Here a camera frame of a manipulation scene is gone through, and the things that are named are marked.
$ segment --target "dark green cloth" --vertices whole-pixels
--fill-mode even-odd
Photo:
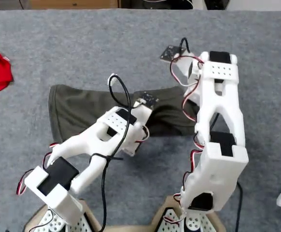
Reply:
[[[144,91],[159,98],[146,124],[151,136],[194,134],[194,122],[187,119],[181,110],[183,90],[180,87]],[[144,91],[130,94],[132,103]],[[120,102],[126,102],[124,93],[115,95]],[[83,132],[114,106],[116,102],[109,92],[82,90],[66,85],[52,86],[49,117],[54,141],[61,143]],[[196,106],[188,102],[186,111],[195,116],[192,107]]]

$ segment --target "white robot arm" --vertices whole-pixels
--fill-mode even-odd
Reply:
[[[222,209],[249,160],[239,108],[237,57],[227,52],[203,52],[195,57],[183,51],[175,55],[171,64],[188,79],[188,84],[183,85],[188,86],[185,99],[199,106],[197,118],[191,120],[196,122],[195,133],[203,151],[179,194],[183,218],[195,218],[200,213]],[[230,133],[210,131],[214,113],[224,118]],[[196,230],[186,220],[182,223],[182,231]]]
[[[118,151],[134,156],[140,143],[149,137],[145,124],[156,101],[145,92],[135,102],[126,138]],[[64,223],[75,225],[84,213],[82,205],[70,192],[79,194],[103,172],[108,159],[114,159],[113,153],[124,136],[127,119],[128,110],[113,107],[84,132],[54,146],[47,168],[38,166],[25,178],[25,185]],[[81,173],[66,161],[80,154],[90,155],[89,166]]]

